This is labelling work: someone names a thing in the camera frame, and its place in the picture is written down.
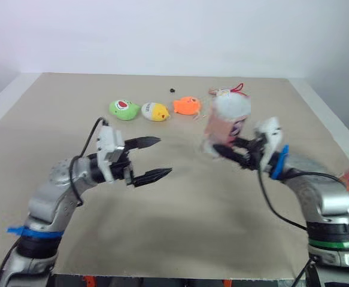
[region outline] orange plush toy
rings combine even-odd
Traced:
[[[181,115],[199,115],[202,104],[195,97],[183,97],[180,100],[173,101],[174,112]]]

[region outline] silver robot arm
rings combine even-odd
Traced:
[[[322,173],[327,175],[327,170],[320,164],[288,155],[288,146],[276,152],[275,147],[281,141],[281,128],[276,119],[263,123],[255,134],[252,141],[237,138],[232,142],[232,146],[246,149],[246,154],[239,154],[226,145],[214,145],[214,149],[244,169],[257,170],[262,185],[260,174],[267,172],[296,194],[306,221],[306,227],[299,227],[307,231],[309,241],[311,264],[306,266],[307,286],[349,287],[349,193],[346,187],[334,176],[324,177]]]
[[[80,196],[102,182],[125,180],[135,187],[158,181],[172,169],[155,169],[134,177],[129,150],[146,148],[160,141],[143,137],[123,141],[121,134],[104,125],[97,138],[97,154],[63,160],[52,167],[47,182],[40,185],[29,202],[29,215],[24,226],[9,228],[20,236],[8,253],[0,287],[47,286],[57,260],[59,243],[70,219],[79,206]]]

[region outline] green ring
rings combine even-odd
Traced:
[[[348,249],[349,241],[347,242],[325,242],[309,239],[308,243],[313,246],[325,247],[325,248],[333,248],[333,249]]]

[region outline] beige tabletop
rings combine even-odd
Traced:
[[[95,119],[106,116],[124,139],[162,141],[132,154],[135,173],[173,167],[164,179],[137,189],[124,182],[86,191],[60,245],[56,271],[154,277],[291,278],[305,264],[306,233],[273,216],[256,174],[199,151],[207,117],[172,114],[162,123],[141,114],[120,121],[108,105],[128,99],[142,105],[196,96],[207,114],[210,87],[245,83],[257,121],[277,116],[290,152],[304,154],[340,174],[349,161],[331,134],[284,79],[143,77],[43,74],[0,121],[0,262],[22,225],[28,200],[50,168],[77,155]],[[175,88],[175,94],[169,89]],[[265,179],[274,206],[304,224],[294,194]]]

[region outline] chick toy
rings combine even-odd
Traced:
[[[173,101],[174,112],[181,115],[199,115],[202,104],[195,97],[183,97],[180,100]]]
[[[109,113],[123,121],[133,120],[139,111],[139,105],[129,100],[115,100],[109,104]]]
[[[151,121],[165,121],[170,117],[168,108],[161,103],[146,103],[141,108],[142,115]]]

